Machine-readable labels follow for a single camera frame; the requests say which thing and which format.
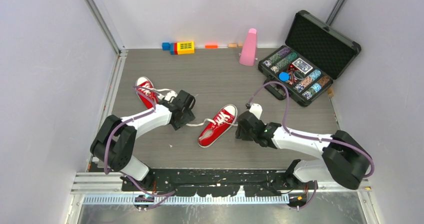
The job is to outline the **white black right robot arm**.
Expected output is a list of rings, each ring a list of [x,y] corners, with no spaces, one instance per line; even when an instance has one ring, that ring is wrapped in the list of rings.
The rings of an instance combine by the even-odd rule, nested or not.
[[[371,176],[375,170],[371,156],[345,131],[316,134],[275,122],[265,124],[250,111],[240,114],[237,122],[237,139],[315,157],[313,161],[296,159],[290,164],[285,182],[291,189],[318,181],[336,182],[346,189],[356,190],[363,178]]]

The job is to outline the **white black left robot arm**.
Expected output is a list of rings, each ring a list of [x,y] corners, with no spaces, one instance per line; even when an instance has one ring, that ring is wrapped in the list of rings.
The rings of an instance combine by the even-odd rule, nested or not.
[[[104,163],[105,169],[122,172],[134,179],[141,191],[153,186],[150,168],[133,155],[136,139],[162,126],[178,130],[195,119],[192,111],[196,99],[180,90],[175,97],[165,97],[152,108],[128,116],[108,116],[102,123],[91,146],[91,154]]]

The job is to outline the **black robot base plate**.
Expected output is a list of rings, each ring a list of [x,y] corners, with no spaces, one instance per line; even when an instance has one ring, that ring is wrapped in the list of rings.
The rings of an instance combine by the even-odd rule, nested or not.
[[[313,191],[314,183],[290,183],[278,169],[169,169],[153,168],[138,182],[146,191],[174,192],[176,197],[275,197],[292,191]]]

